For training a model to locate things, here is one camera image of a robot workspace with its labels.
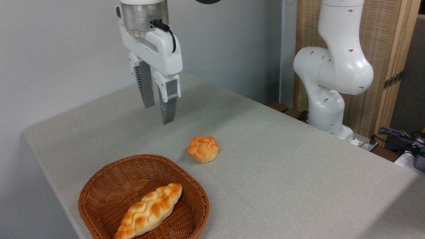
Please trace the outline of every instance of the braided bread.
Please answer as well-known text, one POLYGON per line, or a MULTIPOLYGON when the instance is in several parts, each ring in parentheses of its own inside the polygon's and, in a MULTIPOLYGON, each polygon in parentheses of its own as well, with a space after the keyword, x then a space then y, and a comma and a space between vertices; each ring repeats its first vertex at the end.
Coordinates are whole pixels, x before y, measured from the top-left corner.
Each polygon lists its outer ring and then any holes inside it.
POLYGON ((128 209, 114 239, 130 239, 158 227, 173 211, 182 190, 180 183, 170 183, 146 194, 128 209))

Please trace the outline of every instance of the black cable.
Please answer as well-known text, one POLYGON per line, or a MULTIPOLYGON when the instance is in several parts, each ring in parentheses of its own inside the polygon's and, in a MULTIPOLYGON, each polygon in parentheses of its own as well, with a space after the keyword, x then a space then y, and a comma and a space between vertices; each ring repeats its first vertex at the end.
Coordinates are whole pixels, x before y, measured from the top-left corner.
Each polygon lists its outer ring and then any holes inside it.
POLYGON ((389 144, 389 145, 391 145, 393 147, 400 148, 400 149, 405 150, 405 151, 410 151, 411 153, 419 154, 420 156, 425 157, 425 154, 423 152, 421 152, 420 148, 418 148, 418 147, 412 147, 412 146, 404 147, 404 146, 396 145, 396 144, 393 144, 393 143, 389 142, 388 140, 379 138, 375 134, 373 134, 372 137, 373 138, 376 138, 376 139, 379 139, 379 140, 381 140, 381 141, 383 141, 383 142, 385 142, 385 143, 387 143, 387 144, 389 144))
POLYGON ((153 20, 152 25, 155 26, 156 28, 159 28, 163 31, 170 33, 171 38, 173 39, 173 53, 174 53, 176 51, 177 44, 176 44, 176 38, 174 37, 173 32, 170 30, 170 27, 167 24, 163 23, 162 20, 153 20))
POLYGON ((171 38, 173 39, 173 53, 174 53, 176 51, 176 47, 177 47, 176 39, 175 39, 174 34, 171 30, 168 30, 168 32, 170 33, 171 38))

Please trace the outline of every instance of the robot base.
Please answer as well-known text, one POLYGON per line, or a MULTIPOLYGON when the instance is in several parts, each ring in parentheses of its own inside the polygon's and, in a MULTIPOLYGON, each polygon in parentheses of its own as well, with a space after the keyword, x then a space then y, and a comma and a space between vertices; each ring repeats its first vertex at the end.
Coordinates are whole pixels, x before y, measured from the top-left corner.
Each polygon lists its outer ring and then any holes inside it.
POLYGON ((353 131, 345 125, 334 129, 334 130, 324 130, 324 132, 332 134, 344 141, 347 141, 355 146, 359 145, 359 140, 354 137, 353 131))

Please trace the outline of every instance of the wooden panel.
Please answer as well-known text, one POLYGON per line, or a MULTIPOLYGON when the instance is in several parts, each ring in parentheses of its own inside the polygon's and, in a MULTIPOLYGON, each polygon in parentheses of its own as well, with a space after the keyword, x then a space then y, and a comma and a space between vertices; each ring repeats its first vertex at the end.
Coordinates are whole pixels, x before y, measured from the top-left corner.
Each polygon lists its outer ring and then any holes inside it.
MULTIPOLYGON (((394 105, 386 104, 387 107, 383 107, 383 99, 394 97, 393 94, 397 94, 398 89, 383 94, 384 83, 404 68, 413 34, 413 30, 408 29, 406 25, 411 21, 414 24, 416 15, 414 14, 413 20, 411 15, 415 8, 418 10, 419 3, 420 0, 365 0, 360 25, 360 43, 366 58, 374 68, 374 80, 362 95, 343 95, 346 103, 343 123, 358 134, 370 137, 375 130, 377 118, 386 120, 392 116, 390 108, 394 108, 394 105), (385 115, 379 115, 378 112, 385 112, 385 115)), ((297 51, 306 46, 326 47, 317 30, 320 5, 321 1, 318 0, 298 1, 297 51)), ((295 78, 294 88, 294 109, 307 110, 307 95, 298 76, 295 78)))
MULTIPOLYGON (((391 46, 391 56, 388 63, 390 67, 386 74, 387 79, 404 69, 417 19, 416 13, 419 9, 419 5, 419 0, 406 0, 402 3, 402 10, 400 11, 397 22, 394 42, 391 46)), ((383 91, 374 129, 375 134, 378 133, 378 129, 380 127, 390 126, 399 87, 400 83, 398 82, 383 91)))

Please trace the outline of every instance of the cable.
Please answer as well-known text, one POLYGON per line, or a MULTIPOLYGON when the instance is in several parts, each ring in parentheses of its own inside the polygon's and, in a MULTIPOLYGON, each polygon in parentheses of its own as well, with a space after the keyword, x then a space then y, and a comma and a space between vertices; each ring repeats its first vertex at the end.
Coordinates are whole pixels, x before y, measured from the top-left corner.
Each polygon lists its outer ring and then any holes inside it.
POLYGON ((417 147, 417 146, 406 146, 406 147, 404 147, 404 146, 396 145, 396 144, 393 144, 393 143, 389 142, 388 140, 379 138, 375 134, 373 134, 372 137, 373 137, 373 139, 375 139, 375 138, 376 139, 379 139, 379 140, 381 140, 381 141, 383 141, 383 142, 385 142, 385 143, 387 143, 387 144, 389 144, 389 145, 391 145, 393 147, 399 148, 401 150, 409 151, 412 154, 419 154, 420 156, 425 157, 425 153, 421 152, 421 150, 420 150, 421 147, 417 147))
POLYGON ((414 144, 414 145, 418 145, 422 147, 425 146, 423 145, 422 142, 417 141, 416 139, 411 137, 408 133, 406 133, 406 131, 394 130, 392 128, 387 128, 387 127, 380 127, 378 131, 379 131, 379 135, 390 135, 393 137, 397 137, 398 139, 410 144, 414 144))
POLYGON ((173 53, 174 53, 176 51, 177 44, 176 44, 176 38, 174 37, 173 32, 170 30, 170 27, 167 24, 163 23, 162 22, 162 19, 153 20, 152 21, 152 25, 154 25, 155 27, 157 27, 157 28, 159 28, 159 29, 161 29, 163 31, 166 31, 166 32, 169 32, 170 33, 171 38, 173 39, 173 53))

